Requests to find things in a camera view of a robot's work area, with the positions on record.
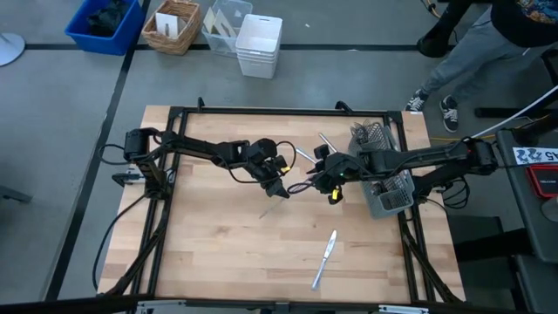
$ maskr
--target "white cable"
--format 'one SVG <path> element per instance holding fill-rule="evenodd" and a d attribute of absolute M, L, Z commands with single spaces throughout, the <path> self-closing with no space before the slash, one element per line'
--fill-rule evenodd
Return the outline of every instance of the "white cable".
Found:
<path fill-rule="evenodd" d="M 542 95 L 540 98 L 538 98 L 537 100 L 535 100 L 534 102 L 532 102 L 531 105 L 526 106 L 525 108 L 521 109 L 518 113 L 516 113 L 516 114 L 514 114 L 513 116 L 511 116 L 511 117 L 509 117 L 509 118 L 507 118 L 507 119 L 501 121 L 499 124 L 497 124 L 497 125 L 495 125 L 495 126 L 490 126 L 488 129 L 486 129 L 486 130 L 484 130 L 484 131 L 482 131 L 482 132 L 480 132 L 480 133 L 478 133 L 478 134 L 475 134 L 473 137 L 474 137 L 474 138 L 478 138 L 479 136 L 481 136 L 481 135 L 483 135 L 483 134 L 485 134 L 485 133 L 488 133 L 488 132 L 494 130 L 495 128 L 498 128 L 498 127 L 500 127 L 500 126 L 503 126 L 503 125 L 505 125 L 507 122 L 509 122 L 509 121 L 511 121 L 511 120 L 513 120 L 513 119 L 515 119 L 515 118 L 517 118 L 517 117 L 519 117 L 519 116 L 521 116 L 525 111 L 531 109 L 532 106 L 535 106 L 535 105 L 537 105 L 538 103 L 540 103 L 540 102 L 541 102 L 543 99 L 545 99 L 549 94 L 551 94 L 552 92 L 556 91 L 557 89 L 558 89 L 558 85 L 556 85 L 553 89 L 551 89 L 550 91 L 548 91 L 546 94 Z"/>

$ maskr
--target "gray pants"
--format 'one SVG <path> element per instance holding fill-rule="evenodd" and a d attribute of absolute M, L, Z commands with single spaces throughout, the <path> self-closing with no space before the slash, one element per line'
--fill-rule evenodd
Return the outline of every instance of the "gray pants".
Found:
<path fill-rule="evenodd" d="M 455 87 L 452 97 L 466 101 L 491 81 L 513 77 L 527 68 L 550 46 L 521 48 L 505 39 L 492 25 L 489 8 L 471 26 L 447 58 L 431 72 L 421 86 L 427 94 L 436 92 L 465 72 L 473 75 Z"/>

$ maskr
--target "black shirt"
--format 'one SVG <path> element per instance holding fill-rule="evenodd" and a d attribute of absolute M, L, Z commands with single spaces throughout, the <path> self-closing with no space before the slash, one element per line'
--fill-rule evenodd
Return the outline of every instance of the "black shirt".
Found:
<path fill-rule="evenodd" d="M 531 6 L 544 5 L 540 0 L 527 1 Z M 545 3 L 557 5 L 555 0 L 546 0 Z M 554 18 L 547 17 L 543 12 L 522 7 L 515 0 L 493 0 L 492 24 L 502 36 L 519 47 L 531 48 L 549 45 L 558 41 L 558 24 Z M 543 16 L 545 22 L 535 22 L 533 16 Z"/>

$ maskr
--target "metal mesh basket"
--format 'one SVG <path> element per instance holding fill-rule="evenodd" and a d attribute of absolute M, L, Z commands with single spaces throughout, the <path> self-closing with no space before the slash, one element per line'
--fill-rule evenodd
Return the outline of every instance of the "metal mesh basket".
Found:
<path fill-rule="evenodd" d="M 352 139 L 349 143 L 349 154 L 353 156 L 357 156 L 363 148 L 398 150 L 388 126 L 366 120 L 362 125 L 355 124 L 350 132 Z M 412 192 L 415 186 L 407 170 L 383 181 L 363 181 L 361 186 L 373 218 L 395 215 L 414 202 Z"/>

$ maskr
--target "red device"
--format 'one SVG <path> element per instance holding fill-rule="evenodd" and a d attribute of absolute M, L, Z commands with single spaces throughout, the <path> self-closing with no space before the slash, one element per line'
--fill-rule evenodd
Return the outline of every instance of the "red device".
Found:
<path fill-rule="evenodd" d="M 534 192 L 543 198 L 558 196 L 558 165 L 533 165 L 527 168 Z"/>

